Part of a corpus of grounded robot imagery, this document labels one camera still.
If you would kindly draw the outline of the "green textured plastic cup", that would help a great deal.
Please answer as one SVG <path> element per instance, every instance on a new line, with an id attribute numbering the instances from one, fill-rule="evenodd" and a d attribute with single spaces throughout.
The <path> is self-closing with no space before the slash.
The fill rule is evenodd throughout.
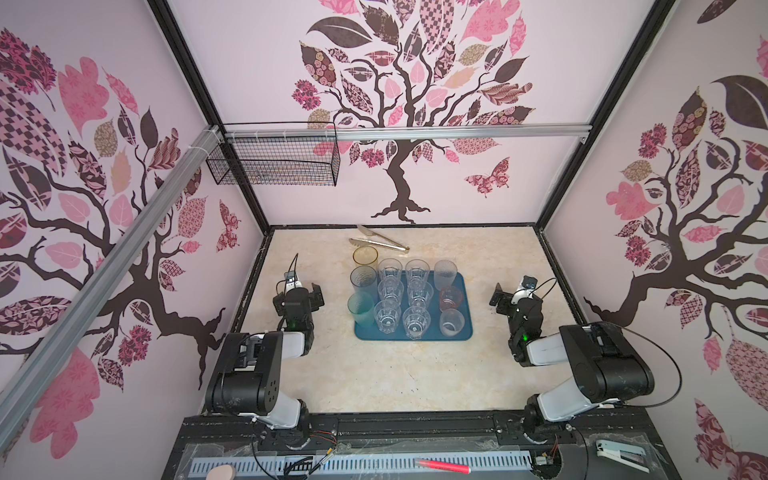
<path id="1" fill-rule="evenodd" d="M 366 328 L 375 324 L 375 302 L 373 297 L 364 291 L 355 292 L 347 301 L 347 308 L 357 326 Z"/>

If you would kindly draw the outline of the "pink transparent cup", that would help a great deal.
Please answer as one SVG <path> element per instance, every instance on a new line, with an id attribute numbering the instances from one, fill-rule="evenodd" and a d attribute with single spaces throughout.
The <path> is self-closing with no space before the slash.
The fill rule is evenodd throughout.
<path id="1" fill-rule="evenodd" d="M 465 300 L 464 291 L 454 285 L 447 286 L 440 291 L 439 309 L 446 311 L 458 309 Z"/>

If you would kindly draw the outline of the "tall blue frosted cup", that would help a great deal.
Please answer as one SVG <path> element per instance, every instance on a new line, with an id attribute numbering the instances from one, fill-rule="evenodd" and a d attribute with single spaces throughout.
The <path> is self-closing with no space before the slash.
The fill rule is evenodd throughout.
<path id="1" fill-rule="evenodd" d="M 350 273 L 350 282 L 356 292 L 365 292 L 374 298 L 378 296 L 378 272 L 375 268 L 357 266 Z"/>

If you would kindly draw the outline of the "clear glass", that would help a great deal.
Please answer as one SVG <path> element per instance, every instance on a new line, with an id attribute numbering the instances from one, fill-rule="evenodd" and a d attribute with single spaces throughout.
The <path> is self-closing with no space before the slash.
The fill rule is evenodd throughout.
<path id="1" fill-rule="evenodd" d="M 378 284 L 378 295 L 381 301 L 392 301 L 400 305 L 404 292 L 403 282 L 394 276 L 387 276 Z"/>
<path id="2" fill-rule="evenodd" d="M 380 281 L 389 278 L 399 280 L 402 275 L 403 265 L 396 258 L 384 258 L 378 263 L 378 276 Z"/>
<path id="3" fill-rule="evenodd" d="M 427 281 L 431 269 L 428 262 L 422 259 L 411 259 L 406 263 L 404 271 L 408 282 Z"/>
<path id="4" fill-rule="evenodd" d="M 414 279 L 408 284 L 408 302 L 411 307 L 428 308 L 434 296 L 434 287 L 424 279 Z"/>
<path id="5" fill-rule="evenodd" d="M 385 298 L 374 306 L 374 317 L 382 334 L 393 334 L 400 322 L 401 304 L 396 298 Z"/>
<path id="6" fill-rule="evenodd" d="M 429 329 L 431 315 L 422 306 L 408 307 L 402 314 L 402 323 L 408 339 L 421 339 Z"/>
<path id="7" fill-rule="evenodd" d="M 439 330 L 446 338 L 456 337 L 466 325 L 464 315 L 457 309 L 446 309 L 441 312 Z"/>

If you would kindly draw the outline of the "yellow transparent cup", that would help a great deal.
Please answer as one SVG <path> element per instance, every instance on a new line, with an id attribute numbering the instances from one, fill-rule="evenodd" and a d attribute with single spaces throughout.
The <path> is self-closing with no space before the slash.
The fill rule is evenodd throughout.
<path id="1" fill-rule="evenodd" d="M 379 253 L 375 247 L 363 245 L 354 250 L 352 258 L 357 266 L 376 268 L 378 265 Z"/>

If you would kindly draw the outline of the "teal plastic tray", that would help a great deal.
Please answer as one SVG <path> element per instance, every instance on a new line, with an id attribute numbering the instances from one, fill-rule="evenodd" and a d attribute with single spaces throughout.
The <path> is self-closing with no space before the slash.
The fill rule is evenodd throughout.
<path id="1" fill-rule="evenodd" d="M 458 305 L 457 311 L 463 316 L 463 327 L 458 330 L 454 335 L 446 336 L 440 330 L 440 315 L 442 311 L 439 308 L 439 295 L 435 294 L 430 302 L 427 304 L 427 311 L 430 314 L 430 326 L 424 331 L 424 334 L 419 338 L 419 341 L 423 342 L 435 342 L 435 341 L 466 341 L 473 335 L 472 318 L 469 311 L 469 303 L 464 298 Z M 397 329 L 390 334 L 383 333 L 378 329 L 378 326 L 373 324 L 361 325 L 354 322 L 354 334 L 363 341 L 409 341 L 407 331 L 402 322 L 399 322 Z"/>

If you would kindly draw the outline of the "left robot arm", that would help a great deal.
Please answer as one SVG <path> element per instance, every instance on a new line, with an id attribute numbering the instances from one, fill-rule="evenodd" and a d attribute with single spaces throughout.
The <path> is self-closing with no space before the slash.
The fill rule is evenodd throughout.
<path id="1" fill-rule="evenodd" d="M 204 412 L 248 417 L 290 438 L 310 436 L 306 403 L 281 391 L 282 364 L 307 355 L 314 343 L 313 313 L 325 305 L 321 287 L 296 286 L 273 298 L 280 324 L 263 333 L 230 333 L 223 339 L 204 397 Z"/>

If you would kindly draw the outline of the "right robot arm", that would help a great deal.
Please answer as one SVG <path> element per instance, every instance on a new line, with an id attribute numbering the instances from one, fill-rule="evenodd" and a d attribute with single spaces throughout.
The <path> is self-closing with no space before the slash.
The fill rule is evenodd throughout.
<path id="1" fill-rule="evenodd" d="M 531 443 L 543 444 L 578 415 L 653 392 L 650 367 L 608 322 L 562 325 L 544 336 L 543 299 L 532 288 L 506 292 L 496 285 L 489 301 L 507 318 L 508 347 L 523 367 L 569 366 L 571 376 L 553 389 L 528 398 L 521 429 Z"/>

